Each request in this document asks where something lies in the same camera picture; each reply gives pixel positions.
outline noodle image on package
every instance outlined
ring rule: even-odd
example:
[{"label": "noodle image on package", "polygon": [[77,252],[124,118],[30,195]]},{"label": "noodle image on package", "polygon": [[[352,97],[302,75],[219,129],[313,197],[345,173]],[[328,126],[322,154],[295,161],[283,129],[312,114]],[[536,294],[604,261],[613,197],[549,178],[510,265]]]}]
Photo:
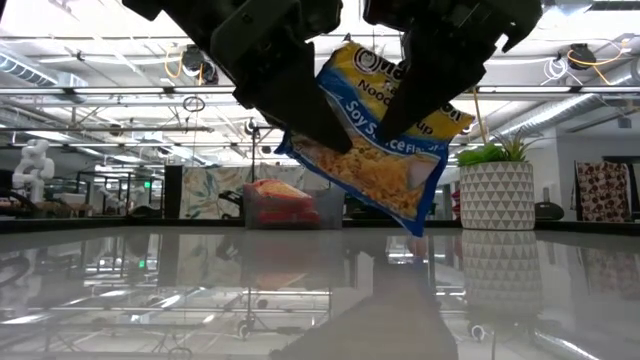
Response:
[{"label": "noodle image on package", "polygon": [[398,139],[375,137],[404,69],[349,42],[336,50],[317,76],[353,147],[337,153],[309,138],[286,132],[276,153],[284,153],[375,206],[422,236],[448,146],[473,121],[447,104]]}]

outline ceiling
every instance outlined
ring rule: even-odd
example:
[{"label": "ceiling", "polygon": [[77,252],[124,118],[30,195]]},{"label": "ceiling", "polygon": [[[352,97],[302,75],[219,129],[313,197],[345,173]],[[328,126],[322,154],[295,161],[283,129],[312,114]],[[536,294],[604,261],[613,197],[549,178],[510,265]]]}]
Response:
[{"label": "ceiling", "polygon": [[[361,20],[362,1],[343,0],[342,22],[332,34],[319,36],[313,41],[316,45],[316,70],[327,60],[331,52],[340,46],[343,37],[351,34],[352,39],[375,49],[391,60],[399,60],[401,51],[397,31],[371,26]],[[0,24],[0,52],[11,51],[25,56],[28,61],[38,64],[47,71],[63,71],[75,74],[87,81],[89,86],[170,86],[197,85],[197,77],[190,77],[178,72],[179,53],[191,40],[164,13],[153,22],[138,16],[125,8],[120,0],[99,1],[65,1],[69,11],[60,8],[55,0],[9,0]],[[557,79],[550,78],[551,59],[558,52],[566,53],[571,43],[587,43],[596,53],[598,61],[612,59],[600,67],[606,74],[633,57],[640,50],[640,41],[635,37],[637,13],[633,11],[599,11],[577,13],[571,16],[562,14],[555,8],[548,10],[528,39],[508,54],[496,52],[487,63],[487,75],[481,85],[557,85],[575,84],[597,78],[593,70],[570,70]],[[620,50],[622,40],[625,42],[624,53]],[[78,54],[84,61],[78,60]],[[11,75],[0,73],[0,84],[8,87],[28,86],[22,80]],[[224,76],[221,85],[232,85]],[[249,119],[263,123],[262,116],[255,110],[247,110],[236,104],[230,93],[211,96],[211,101],[218,106],[206,106],[199,113],[189,113],[182,107],[182,99],[173,101],[172,106],[98,106],[102,103],[117,103],[132,100],[149,103],[152,97],[108,96],[88,97],[87,104],[76,107],[77,118],[85,118],[81,126],[106,127],[122,124],[125,127],[162,127],[160,137],[168,142],[185,144],[198,143],[250,143],[250,136],[244,132]],[[56,102],[54,98],[12,98],[29,106],[35,106],[51,114],[57,120],[50,125],[64,127],[72,122],[70,103]],[[162,104],[171,103],[170,99],[162,99]],[[532,101],[511,101],[509,99],[481,100],[479,109],[491,129],[536,105]],[[475,104],[470,100],[456,100],[454,105],[461,110],[475,114]],[[204,126],[212,131],[189,132],[167,131],[185,123],[193,126]],[[604,123],[584,130],[588,135],[593,132],[617,135],[615,121]],[[262,145],[277,145],[282,137],[278,130],[261,134]],[[91,141],[109,143],[135,142],[130,133],[120,137],[108,133],[75,134]],[[96,149],[100,154],[113,154],[113,149]],[[191,149],[207,163],[244,164],[250,158],[250,146],[233,150],[229,146],[197,146]],[[152,148],[136,148],[127,153],[136,153],[146,160],[159,159]],[[262,154],[261,161],[287,160],[273,154]]]}]

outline snack bag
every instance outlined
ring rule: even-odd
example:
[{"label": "snack bag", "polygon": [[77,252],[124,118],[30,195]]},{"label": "snack bag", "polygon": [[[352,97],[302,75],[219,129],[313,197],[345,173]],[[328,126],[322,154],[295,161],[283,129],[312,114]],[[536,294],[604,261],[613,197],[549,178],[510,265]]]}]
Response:
[{"label": "snack bag", "polygon": [[422,236],[436,185],[448,161],[451,139],[473,121],[447,104],[400,138],[376,140],[375,131],[404,69],[356,43],[336,50],[317,76],[353,142],[342,155],[309,138],[285,132],[276,153],[342,187],[365,204]]}]

